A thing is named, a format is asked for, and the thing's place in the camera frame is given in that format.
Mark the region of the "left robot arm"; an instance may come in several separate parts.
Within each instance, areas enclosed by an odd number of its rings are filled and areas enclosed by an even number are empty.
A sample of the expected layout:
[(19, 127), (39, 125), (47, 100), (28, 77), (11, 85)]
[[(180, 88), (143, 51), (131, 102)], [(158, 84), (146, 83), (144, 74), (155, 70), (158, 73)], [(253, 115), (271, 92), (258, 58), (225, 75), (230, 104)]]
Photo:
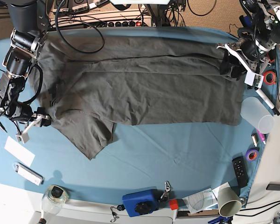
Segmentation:
[(261, 74), (275, 61), (275, 48), (280, 45), (280, 4), (278, 0), (241, 0), (240, 5), (246, 15), (239, 18), (239, 40), (227, 45)]

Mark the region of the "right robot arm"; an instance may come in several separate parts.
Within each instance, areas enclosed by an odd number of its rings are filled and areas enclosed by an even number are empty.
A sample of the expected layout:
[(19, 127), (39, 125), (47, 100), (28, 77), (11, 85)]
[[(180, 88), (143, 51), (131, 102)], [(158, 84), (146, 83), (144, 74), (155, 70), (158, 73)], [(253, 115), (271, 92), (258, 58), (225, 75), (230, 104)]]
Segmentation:
[[(50, 126), (51, 119), (39, 107), (35, 112), (31, 103), (41, 92), (43, 71), (37, 59), (46, 39), (49, 15), (46, 0), (3, 0), (14, 29), (11, 45), (3, 61), (6, 71), (0, 78), (0, 117), (7, 117), (13, 123), (31, 122), (36, 126)], [(34, 96), (24, 102), (18, 100), (24, 90), (29, 74), (39, 72), (39, 84)]]

